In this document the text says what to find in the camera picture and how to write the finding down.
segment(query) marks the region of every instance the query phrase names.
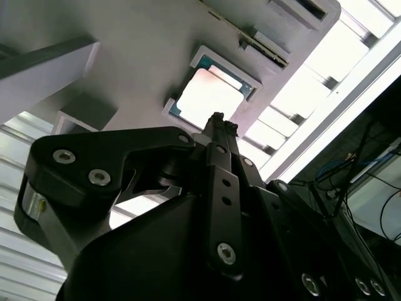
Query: mounting hole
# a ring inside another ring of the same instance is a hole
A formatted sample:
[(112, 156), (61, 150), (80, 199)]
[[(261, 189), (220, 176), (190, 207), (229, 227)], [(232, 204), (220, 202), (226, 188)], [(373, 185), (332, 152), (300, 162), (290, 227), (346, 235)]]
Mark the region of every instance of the mounting hole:
[(185, 143), (188, 143), (188, 142), (189, 142), (188, 137), (186, 137), (186, 136), (184, 136), (184, 135), (179, 135), (178, 138), (179, 138), (182, 142), (185, 142)]
[(223, 184), (226, 185), (227, 187), (231, 187), (231, 183), (226, 179), (223, 179)]
[(53, 159), (60, 164), (71, 164), (75, 162), (75, 155), (66, 149), (59, 149), (53, 153)]
[(223, 196), (221, 199), (224, 204), (226, 204), (227, 206), (231, 206), (231, 200), (229, 198), (226, 198), (225, 196)]
[(361, 292), (363, 292), (366, 296), (370, 296), (370, 289), (365, 282), (356, 277), (355, 283), (357, 284), (357, 287), (361, 290)]
[(289, 233), (290, 230), (285, 224), (281, 224), (282, 229), (284, 230), (285, 233)]
[(217, 146), (217, 150), (218, 150), (219, 152), (221, 152), (222, 154), (225, 154), (225, 153), (226, 153), (226, 149), (223, 148), (223, 146), (218, 145), (218, 146)]
[(271, 203), (271, 206), (272, 206), (275, 210), (280, 210), (280, 206), (278, 206), (276, 203)]

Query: black wire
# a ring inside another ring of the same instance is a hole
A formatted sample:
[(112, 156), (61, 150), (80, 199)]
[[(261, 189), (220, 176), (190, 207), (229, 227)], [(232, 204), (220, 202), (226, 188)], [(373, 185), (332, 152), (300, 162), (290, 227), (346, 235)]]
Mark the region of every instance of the black wire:
[(351, 211), (351, 209), (350, 209), (350, 207), (349, 207), (349, 205), (348, 205), (348, 191), (345, 193), (345, 202), (344, 202), (344, 203), (345, 203), (345, 206), (346, 206), (346, 210), (347, 210), (347, 212), (348, 212), (348, 215), (350, 216), (350, 219), (351, 219), (351, 222), (352, 222), (352, 226), (353, 226), (353, 228), (354, 228), (354, 230), (355, 230), (355, 233), (357, 234), (357, 236), (358, 236), (358, 238), (359, 238), (359, 240), (360, 240), (360, 243), (363, 244), (363, 246), (365, 247), (365, 249), (368, 251), (368, 253), (370, 254), (370, 256), (373, 258), (373, 260), (374, 260), (374, 262), (375, 262), (375, 264), (376, 264), (376, 266), (377, 266), (377, 270), (378, 270), (378, 272), (380, 273), (380, 277), (382, 278), (382, 282), (383, 282), (383, 284), (385, 284), (386, 281), (385, 281), (385, 279), (384, 279), (384, 275), (383, 275), (382, 269), (380, 268), (380, 265), (379, 265), (377, 259), (375, 258), (375, 256), (373, 255), (372, 251), (369, 249), (368, 245), (365, 243), (365, 240), (363, 239), (362, 235), (361, 235), (361, 234), (359, 233), (359, 231), (358, 231), (357, 223), (355, 222), (355, 220), (354, 220), (354, 218), (353, 218), (353, 215), (352, 215), (352, 211)]
[(358, 168), (358, 161), (360, 159), (363, 147), (366, 144), (366, 141), (367, 141), (368, 136), (369, 136), (370, 129), (372, 128), (372, 125), (374, 123), (375, 123), (374, 120), (370, 121), (369, 124), (367, 125), (364, 133), (363, 133), (363, 136), (362, 136), (362, 139), (361, 139), (361, 141), (359, 143), (358, 149), (355, 152), (355, 158), (352, 161), (351, 169), (350, 169), (350, 171), (348, 171), (348, 174), (345, 177), (344, 184), (342, 185), (343, 186), (342, 190), (340, 190), (340, 195), (339, 195), (339, 198), (338, 198), (338, 202), (337, 202), (337, 204), (335, 206), (334, 213), (333, 213), (334, 216), (336, 216), (338, 214), (338, 212), (340, 211), (340, 208), (341, 208), (341, 204), (345, 200), (345, 194), (348, 193), (348, 188), (350, 186), (352, 177), (353, 177), (355, 171)]
[(378, 176), (375, 176), (374, 174), (370, 174), (369, 172), (365, 173), (366, 175), (370, 176), (370, 177), (374, 177), (375, 179), (378, 179), (380, 182), (383, 182), (386, 185), (389, 185), (390, 187), (393, 187), (395, 189), (401, 190), (401, 188), (391, 185), (389, 182), (384, 181), (383, 179), (380, 179)]
[(392, 240), (391, 238), (389, 238), (389, 237), (387, 236), (386, 232), (384, 231), (384, 228), (383, 228), (383, 214), (384, 214), (384, 209), (386, 208), (388, 202), (390, 202), (390, 200), (391, 200), (397, 193), (400, 193), (400, 192), (401, 192), (401, 189), (395, 191), (391, 196), (389, 196), (388, 199), (384, 202), (384, 205), (383, 205), (382, 210), (381, 210), (381, 212), (380, 212), (380, 229), (382, 230), (382, 233), (383, 233), (384, 237), (386, 237), (388, 240), (391, 240), (391, 241), (395, 241), (395, 240)]

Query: blue cable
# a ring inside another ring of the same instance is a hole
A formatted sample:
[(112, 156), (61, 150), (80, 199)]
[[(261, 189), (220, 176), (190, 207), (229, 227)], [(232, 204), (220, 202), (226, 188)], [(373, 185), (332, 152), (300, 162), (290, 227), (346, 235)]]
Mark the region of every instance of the blue cable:
[[(369, 165), (370, 163), (374, 163), (374, 162), (382, 162), (385, 161), (387, 159), (389, 159), (393, 154), (388, 153), (387, 155), (385, 155), (384, 157), (378, 158), (378, 159), (374, 159), (371, 161), (364, 161), (364, 162), (360, 162), (358, 163), (359, 165)], [(344, 164), (346, 161), (345, 160), (335, 160), (335, 161), (331, 161), (329, 163), (327, 163), (326, 165), (324, 165), (317, 173), (315, 179), (318, 180), (320, 178), (320, 176), (328, 169), (328, 168), (335, 168), (341, 164)]]

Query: bolt head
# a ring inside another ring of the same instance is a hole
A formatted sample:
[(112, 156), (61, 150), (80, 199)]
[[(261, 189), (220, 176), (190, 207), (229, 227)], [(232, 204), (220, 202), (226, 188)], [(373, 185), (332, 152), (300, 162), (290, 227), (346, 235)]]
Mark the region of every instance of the bolt head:
[(288, 191), (287, 185), (285, 185), (285, 184), (283, 184), (283, 183), (278, 183), (278, 187), (279, 187), (282, 191), (284, 191), (284, 192), (287, 192), (287, 191)]
[(112, 180), (108, 172), (103, 169), (94, 169), (90, 171), (88, 179), (92, 184), (97, 186), (106, 186)]
[(245, 162), (245, 164), (248, 165), (248, 166), (253, 166), (252, 161), (249, 160), (248, 158), (244, 158), (244, 162)]
[(221, 243), (217, 246), (217, 254), (226, 265), (233, 265), (236, 262), (236, 253), (227, 243)]
[(75, 155), (66, 149), (58, 149), (53, 153), (53, 159), (60, 164), (71, 164), (75, 162)]

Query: gray panel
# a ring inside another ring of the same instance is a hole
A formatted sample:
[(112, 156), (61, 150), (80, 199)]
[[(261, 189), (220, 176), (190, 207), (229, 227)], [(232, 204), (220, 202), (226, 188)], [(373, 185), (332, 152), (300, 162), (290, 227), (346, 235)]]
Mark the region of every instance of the gray panel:
[(61, 267), (61, 263), (56, 255), (44, 249), (43, 247), (31, 242), (27, 237), (17, 235), (12, 231), (0, 228), (0, 241), (3, 247), (14, 250), (18, 253), (47, 261), (57, 267)]
[(19, 189), (23, 180), (23, 172), (0, 162), (0, 182)]
[(5, 122), (4, 124), (14, 130), (17, 130), (18, 132), (25, 133), (26, 135), (28, 135), (34, 139), (38, 139), (38, 138), (46, 135), (45, 132), (43, 131), (43, 129), (34, 127), (34, 126), (28, 124), (25, 121), (25, 119), (22, 119), (19, 117), (13, 118), (13, 119)]
[(18, 295), (34, 301), (55, 301), (56, 296), (42, 292), (33, 287), (27, 287), (18, 282), (0, 278), (0, 288), (8, 292), (18, 292)]
[(61, 287), (61, 283), (38, 277), (35, 274), (26, 273), (2, 263), (0, 263), (0, 278), (7, 278), (11, 281), (19, 282), (24, 286), (34, 287), (51, 294), (57, 294)]
[(0, 155), (25, 164), (30, 146), (0, 132)]

